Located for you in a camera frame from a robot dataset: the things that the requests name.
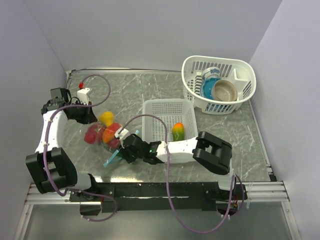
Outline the red fake pepper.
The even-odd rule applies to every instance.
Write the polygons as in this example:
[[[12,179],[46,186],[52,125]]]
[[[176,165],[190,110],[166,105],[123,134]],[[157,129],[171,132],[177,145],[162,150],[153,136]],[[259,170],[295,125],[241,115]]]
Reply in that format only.
[[[107,143],[107,146],[111,150],[116,150],[121,145],[121,141],[117,138],[113,138],[111,141]]]

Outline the clear zip top bag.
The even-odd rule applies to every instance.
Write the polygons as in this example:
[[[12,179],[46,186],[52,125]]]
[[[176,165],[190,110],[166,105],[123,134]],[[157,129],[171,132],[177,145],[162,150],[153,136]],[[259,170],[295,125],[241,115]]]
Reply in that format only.
[[[111,111],[101,113],[98,121],[84,127],[84,142],[93,146],[105,168],[125,159],[121,140],[115,137],[122,127]]]

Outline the orange green fake mango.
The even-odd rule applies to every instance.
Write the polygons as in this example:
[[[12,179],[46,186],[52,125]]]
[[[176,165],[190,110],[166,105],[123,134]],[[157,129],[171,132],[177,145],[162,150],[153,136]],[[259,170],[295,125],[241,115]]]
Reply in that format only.
[[[181,122],[177,122],[172,127],[171,133],[172,133],[172,139],[174,142],[185,140],[185,129],[184,129],[184,125]]]

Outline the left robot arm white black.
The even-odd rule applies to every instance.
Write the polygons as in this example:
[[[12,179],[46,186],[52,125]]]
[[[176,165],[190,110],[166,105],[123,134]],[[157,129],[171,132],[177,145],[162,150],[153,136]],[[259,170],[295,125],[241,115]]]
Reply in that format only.
[[[86,125],[97,121],[89,97],[89,88],[77,91],[72,103],[66,88],[51,89],[51,98],[41,109],[43,129],[34,154],[25,159],[26,167],[41,194],[78,190],[88,201],[97,199],[100,189],[92,174],[80,173],[63,149],[65,127],[69,120]]]

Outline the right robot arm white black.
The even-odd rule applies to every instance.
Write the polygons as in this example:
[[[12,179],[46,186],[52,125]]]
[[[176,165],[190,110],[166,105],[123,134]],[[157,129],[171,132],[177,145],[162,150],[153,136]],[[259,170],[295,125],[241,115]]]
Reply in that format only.
[[[217,179],[219,195],[232,198],[236,192],[232,168],[232,145],[209,132],[181,141],[146,142],[126,129],[118,130],[115,138],[120,140],[119,151],[127,163],[142,159],[150,165],[198,162]]]

